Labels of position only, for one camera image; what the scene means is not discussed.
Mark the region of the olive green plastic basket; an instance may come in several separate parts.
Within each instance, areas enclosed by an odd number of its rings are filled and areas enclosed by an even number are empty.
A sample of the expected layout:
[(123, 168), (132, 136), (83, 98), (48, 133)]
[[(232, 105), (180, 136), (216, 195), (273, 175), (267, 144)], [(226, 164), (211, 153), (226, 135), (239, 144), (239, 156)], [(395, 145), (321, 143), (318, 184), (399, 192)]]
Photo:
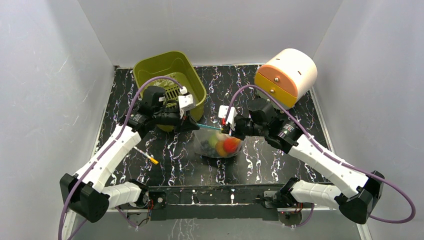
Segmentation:
[(203, 117), (207, 91), (183, 52), (169, 51), (141, 60), (135, 64), (132, 73), (138, 88), (154, 77), (166, 76), (176, 80), (193, 96), (195, 108), (190, 110), (190, 115), (196, 122)]

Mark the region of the black grape bunch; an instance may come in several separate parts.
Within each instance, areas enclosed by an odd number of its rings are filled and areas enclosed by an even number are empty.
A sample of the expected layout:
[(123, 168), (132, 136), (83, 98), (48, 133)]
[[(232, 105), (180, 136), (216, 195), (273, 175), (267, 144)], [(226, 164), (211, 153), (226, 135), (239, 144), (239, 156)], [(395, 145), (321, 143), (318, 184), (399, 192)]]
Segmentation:
[(209, 158), (215, 158), (218, 156), (216, 149), (214, 147), (211, 147), (207, 140), (200, 142), (200, 155)]

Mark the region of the orange fruit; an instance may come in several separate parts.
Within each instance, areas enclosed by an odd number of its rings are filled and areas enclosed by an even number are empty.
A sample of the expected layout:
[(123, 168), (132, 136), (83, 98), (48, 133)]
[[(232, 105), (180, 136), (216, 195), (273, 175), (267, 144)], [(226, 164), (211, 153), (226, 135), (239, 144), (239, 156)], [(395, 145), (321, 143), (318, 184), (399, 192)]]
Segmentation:
[(219, 141), (215, 147), (215, 151), (221, 158), (226, 158), (228, 153), (224, 149), (224, 141)]

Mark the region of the red strawberry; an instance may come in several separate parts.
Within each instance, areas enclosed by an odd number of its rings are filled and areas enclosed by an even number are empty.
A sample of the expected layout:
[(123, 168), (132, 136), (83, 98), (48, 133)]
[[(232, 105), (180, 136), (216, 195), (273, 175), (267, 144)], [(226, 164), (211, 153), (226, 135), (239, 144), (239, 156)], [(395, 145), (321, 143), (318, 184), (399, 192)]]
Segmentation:
[(238, 150), (240, 143), (240, 139), (235, 137), (229, 137), (224, 140), (222, 147), (226, 153), (233, 154)]

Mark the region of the green cabbage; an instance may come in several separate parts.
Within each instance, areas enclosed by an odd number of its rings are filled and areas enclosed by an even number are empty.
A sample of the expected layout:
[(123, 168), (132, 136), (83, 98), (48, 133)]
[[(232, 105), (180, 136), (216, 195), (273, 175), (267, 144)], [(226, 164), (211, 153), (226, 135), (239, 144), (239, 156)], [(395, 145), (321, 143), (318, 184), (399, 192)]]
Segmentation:
[(211, 148), (215, 148), (216, 145), (218, 144), (219, 140), (216, 138), (215, 134), (212, 134), (209, 139), (208, 139), (208, 144)]

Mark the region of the clear zip top bag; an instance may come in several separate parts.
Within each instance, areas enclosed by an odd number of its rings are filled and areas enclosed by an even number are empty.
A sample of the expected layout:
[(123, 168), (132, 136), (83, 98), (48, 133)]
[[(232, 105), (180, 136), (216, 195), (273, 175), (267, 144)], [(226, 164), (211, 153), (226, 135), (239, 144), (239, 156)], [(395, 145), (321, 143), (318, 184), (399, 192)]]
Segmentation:
[(219, 128), (202, 124), (192, 133), (194, 135), (194, 152), (203, 157), (232, 158), (242, 150), (244, 144), (243, 140), (222, 133)]

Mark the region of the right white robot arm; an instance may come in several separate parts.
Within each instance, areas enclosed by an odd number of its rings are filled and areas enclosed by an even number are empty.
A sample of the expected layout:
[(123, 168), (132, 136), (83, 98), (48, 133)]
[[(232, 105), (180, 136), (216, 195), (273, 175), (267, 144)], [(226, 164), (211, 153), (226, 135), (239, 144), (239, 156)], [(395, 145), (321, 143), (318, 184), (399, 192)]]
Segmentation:
[(365, 224), (381, 198), (383, 183), (364, 173), (343, 166), (343, 160), (313, 141), (285, 114), (275, 109), (263, 98), (251, 101), (250, 116), (237, 114), (234, 107), (221, 105), (218, 116), (222, 119), (222, 131), (244, 140), (263, 137), (273, 148), (301, 160), (331, 183), (329, 185), (306, 182), (292, 177), (272, 197), (264, 201), (295, 207), (300, 203), (311, 203), (338, 209), (347, 219)]

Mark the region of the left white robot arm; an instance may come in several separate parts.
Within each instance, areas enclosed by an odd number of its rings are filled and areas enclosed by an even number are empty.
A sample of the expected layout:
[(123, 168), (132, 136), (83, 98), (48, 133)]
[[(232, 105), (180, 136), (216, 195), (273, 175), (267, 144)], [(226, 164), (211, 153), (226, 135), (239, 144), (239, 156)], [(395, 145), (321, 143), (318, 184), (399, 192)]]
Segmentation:
[[(87, 221), (95, 223), (108, 209), (130, 204), (144, 208), (149, 203), (149, 188), (136, 180), (107, 186), (107, 180), (124, 157), (156, 125), (173, 126), (176, 133), (198, 130), (199, 126), (190, 114), (196, 105), (186, 87), (179, 88), (177, 100), (167, 98), (166, 90), (151, 85), (141, 88), (111, 137), (83, 167), (73, 175), (66, 173), (59, 181), (64, 207), (74, 211)], [(167, 104), (175, 103), (175, 108)]]

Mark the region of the white mushroom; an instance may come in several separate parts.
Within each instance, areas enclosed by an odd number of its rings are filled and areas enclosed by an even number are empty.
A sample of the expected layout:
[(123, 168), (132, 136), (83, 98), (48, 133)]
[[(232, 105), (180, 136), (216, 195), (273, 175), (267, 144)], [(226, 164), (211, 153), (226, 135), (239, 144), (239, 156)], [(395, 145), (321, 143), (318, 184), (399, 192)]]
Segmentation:
[(219, 132), (219, 131), (217, 131), (217, 132), (215, 133), (215, 136), (216, 136), (216, 138), (217, 138), (219, 141), (225, 141), (225, 140), (228, 138), (228, 135), (227, 135), (227, 134), (221, 133), (221, 132)]

